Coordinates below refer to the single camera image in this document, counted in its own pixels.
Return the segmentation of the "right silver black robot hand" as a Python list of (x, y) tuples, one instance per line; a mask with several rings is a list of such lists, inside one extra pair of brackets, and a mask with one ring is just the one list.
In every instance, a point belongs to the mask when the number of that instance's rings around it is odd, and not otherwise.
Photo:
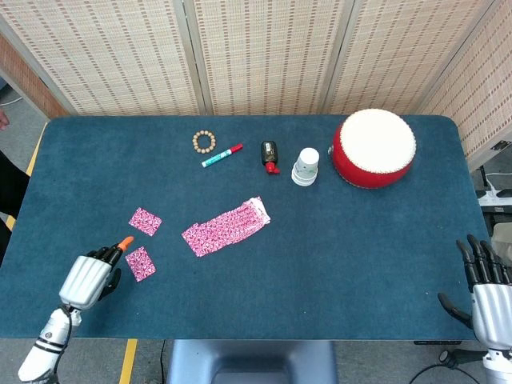
[(472, 234), (456, 245), (462, 254), (471, 312), (460, 310), (439, 293), (442, 308), (487, 348), (512, 350), (512, 267), (503, 263), (491, 244)]

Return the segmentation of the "long pink patterned cloth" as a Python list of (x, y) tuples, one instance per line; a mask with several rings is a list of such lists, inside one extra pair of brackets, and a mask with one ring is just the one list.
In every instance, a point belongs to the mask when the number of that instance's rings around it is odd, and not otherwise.
[(193, 224), (182, 237), (195, 256), (201, 258), (247, 239), (269, 223), (263, 201), (255, 197), (207, 222)]

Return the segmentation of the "pink cloth square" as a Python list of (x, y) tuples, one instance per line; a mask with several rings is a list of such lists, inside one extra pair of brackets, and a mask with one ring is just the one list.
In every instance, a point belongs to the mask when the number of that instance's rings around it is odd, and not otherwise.
[(156, 267), (144, 246), (126, 255), (125, 260), (136, 282), (141, 282), (156, 272)]
[(162, 224), (162, 220), (160, 219), (160, 217), (139, 207), (136, 209), (133, 216), (129, 220), (129, 224), (132, 227), (140, 230), (144, 234), (147, 234), (152, 237)]

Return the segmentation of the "grey robot base column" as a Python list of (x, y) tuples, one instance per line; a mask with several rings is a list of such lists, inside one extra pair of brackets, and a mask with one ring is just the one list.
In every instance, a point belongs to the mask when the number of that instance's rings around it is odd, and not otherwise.
[(179, 339), (166, 384), (338, 384), (334, 343)]

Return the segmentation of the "stack of white paper cups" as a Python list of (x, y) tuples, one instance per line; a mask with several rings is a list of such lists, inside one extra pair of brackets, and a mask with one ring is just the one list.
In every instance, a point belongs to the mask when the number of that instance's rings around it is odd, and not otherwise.
[(299, 186), (311, 186), (318, 175), (319, 152), (307, 147), (301, 150), (295, 162), (291, 178)]

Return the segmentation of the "white power strip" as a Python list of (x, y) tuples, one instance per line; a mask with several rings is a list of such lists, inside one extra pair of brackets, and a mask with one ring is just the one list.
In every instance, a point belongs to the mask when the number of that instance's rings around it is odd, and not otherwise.
[(481, 207), (512, 206), (512, 189), (480, 190), (478, 203)]

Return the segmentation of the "red drum with white skin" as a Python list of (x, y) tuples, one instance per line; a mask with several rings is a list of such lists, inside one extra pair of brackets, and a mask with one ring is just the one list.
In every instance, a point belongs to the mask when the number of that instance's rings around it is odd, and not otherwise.
[(349, 184), (379, 189), (403, 178), (412, 166), (417, 143), (408, 123), (387, 110), (352, 113), (336, 129), (330, 157)]

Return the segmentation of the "teal felt table cover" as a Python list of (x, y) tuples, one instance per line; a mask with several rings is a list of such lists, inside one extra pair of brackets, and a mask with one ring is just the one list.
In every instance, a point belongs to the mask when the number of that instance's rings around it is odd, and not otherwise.
[[(438, 302), (470, 308), (457, 240), (487, 229), (454, 122), (408, 115), (410, 171), (365, 190), (346, 183), (327, 150), (339, 116), (68, 117), (53, 120), (0, 265), (0, 338), (35, 338), (60, 303), (77, 256), (134, 236), (156, 272), (82, 316), (81, 337), (470, 340)], [(274, 141), (279, 174), (262, 164)], [(243, 148), (207, 168), (202, 162)], [(302, 149), (318, 175), (299, 186)], [(198, 258), (182, 237), (260, 197), (270, 223)], [(160, 217), (154, 236), (137, 208)]]

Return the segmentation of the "woven bamboo screen panel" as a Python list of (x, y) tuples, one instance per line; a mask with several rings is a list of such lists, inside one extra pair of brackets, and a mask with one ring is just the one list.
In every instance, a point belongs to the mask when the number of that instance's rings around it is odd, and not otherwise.
[(0, 37), (59, 115), (208, 115), (194, 0), (0, 0)]
[(69, 114), (2, 33), (0, 33), (0, 76), (47, 120)]
[(492, 1), (418, 112), (453, 120), (471, 171), (512, 142), (512, 0)]
[(354, 0), (184, 0), (206, 110), (318, 114)]
[(322, 112), (412, 114), (487, 0), (349, 0)]

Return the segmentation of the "black bottle with red cap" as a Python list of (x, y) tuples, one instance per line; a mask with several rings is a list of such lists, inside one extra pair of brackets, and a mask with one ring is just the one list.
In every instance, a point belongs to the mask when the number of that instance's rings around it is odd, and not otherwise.
[(268, 174), (279, 174), (278, 148), (274, 141), (264, 141), (261, 144), (262, 164)]

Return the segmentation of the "green marker with red cap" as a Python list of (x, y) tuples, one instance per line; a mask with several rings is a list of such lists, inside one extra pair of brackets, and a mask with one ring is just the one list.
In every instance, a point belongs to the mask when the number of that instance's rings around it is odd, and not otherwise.
[(243, 144), (239, 143), (235, 146), (232, 146), (231, 148), (224, 150), (223, 152), (216, 154), (215, 156), (208, 158), (207, 160), (202, 162), (202, 167), (207, 168), (209, 166), (212, 166), (213, 164), (220, 162), (224, 158), (227, 158), (231, 156), (232, 154), (240, 151), (243, 148)]

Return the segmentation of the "bystander dark trousers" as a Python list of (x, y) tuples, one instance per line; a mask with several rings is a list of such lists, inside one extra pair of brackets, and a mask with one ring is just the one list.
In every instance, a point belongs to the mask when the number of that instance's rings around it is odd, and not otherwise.
[[(17, 218), (30, 177), (0, 151), (0, 213)], [(0, 265), (9, 244), (11, 230), (0, 219)]]

